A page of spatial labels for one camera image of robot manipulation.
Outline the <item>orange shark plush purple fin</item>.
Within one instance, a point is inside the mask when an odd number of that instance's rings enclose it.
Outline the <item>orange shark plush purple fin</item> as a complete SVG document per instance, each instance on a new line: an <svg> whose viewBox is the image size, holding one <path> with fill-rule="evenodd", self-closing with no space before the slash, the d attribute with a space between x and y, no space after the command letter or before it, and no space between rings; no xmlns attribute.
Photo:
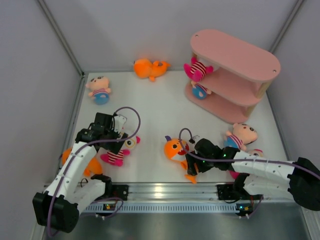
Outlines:
<svg viewBox="0 0 320 240"><path fill-rule="evenodd" d="M165 136L166 143L164 144L164 155L167 159L178 163L185 171L184 177L191 183L196 184L196 176L188 173L187 152L184 150L190 150L188 143L185 140L179 140L178 138L171 138L169 135Z"/></svg>

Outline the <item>orange shark plush back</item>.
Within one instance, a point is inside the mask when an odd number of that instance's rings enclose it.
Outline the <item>orange shark plush back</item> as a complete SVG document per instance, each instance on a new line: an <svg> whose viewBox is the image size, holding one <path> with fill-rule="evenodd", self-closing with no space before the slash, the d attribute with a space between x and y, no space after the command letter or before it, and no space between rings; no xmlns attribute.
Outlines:
<svg viewBox="0 0 320 240"><path fill-rule="evenodd" d="M133 64L133 71L141 78L148 78L151 82L154 82L157 77L164 75L167 69L171 65L166 61L154 61L151 62L147 58L138 59Z"/></svg>

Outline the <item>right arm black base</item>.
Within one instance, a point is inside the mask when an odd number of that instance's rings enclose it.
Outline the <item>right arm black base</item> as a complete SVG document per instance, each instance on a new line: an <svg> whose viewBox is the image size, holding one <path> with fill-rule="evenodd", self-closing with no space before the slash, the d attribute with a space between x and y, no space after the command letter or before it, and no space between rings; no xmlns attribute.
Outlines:
<svg viewBox="0 0 320 240"><path fill-rule="evenodd" d="M218 184L216 188L220 201L232 204L240 200L239 194L234 190L233 184Z"/></svg>

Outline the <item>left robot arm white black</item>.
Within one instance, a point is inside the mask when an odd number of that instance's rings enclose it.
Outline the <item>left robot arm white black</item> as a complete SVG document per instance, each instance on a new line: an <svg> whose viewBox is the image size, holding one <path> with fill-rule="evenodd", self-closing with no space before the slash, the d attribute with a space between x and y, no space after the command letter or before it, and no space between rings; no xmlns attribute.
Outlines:
<svg viewBox="0 0 320 240"><path fill-rule="evenodd" d="M84 188L77 189L77 186L99 149L119 150L122 147L122 139L128 135L120 135L120 131L126 121L126 117L116 113L97 113L94 122L77 133L62 169L53 182L32 199L39 225L70 233L80 214L93 201L98 198L107 200L112 196L112 180L102 173L91 176Z"/></svg>

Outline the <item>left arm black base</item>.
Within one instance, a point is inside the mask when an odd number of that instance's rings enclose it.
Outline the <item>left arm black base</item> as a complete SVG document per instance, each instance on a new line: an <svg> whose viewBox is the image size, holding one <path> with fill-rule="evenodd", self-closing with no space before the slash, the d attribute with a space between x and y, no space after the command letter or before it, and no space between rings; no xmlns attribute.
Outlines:
<svg viewBox="0 0 320 240"><path fill-rule="evenodd" d="M114 184L107 191L107 198L117 197L124 201L128 200L129 186L127 184Z"/></svg>

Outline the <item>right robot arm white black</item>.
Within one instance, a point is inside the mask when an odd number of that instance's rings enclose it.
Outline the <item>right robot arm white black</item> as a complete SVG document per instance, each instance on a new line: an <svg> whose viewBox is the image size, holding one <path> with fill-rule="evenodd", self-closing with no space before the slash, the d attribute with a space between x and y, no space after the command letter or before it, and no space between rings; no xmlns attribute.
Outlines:
<svg viewBox="0 0 320 240"><path fill-rule="evenodd" d="M248 195L287 198L308 210L319 211L320 171L309 159L269 160L234 147L220 148L199 136L189 142L194 147L186 154L189 174L212 168L237 172L233 192L240 199Z"/></svg>

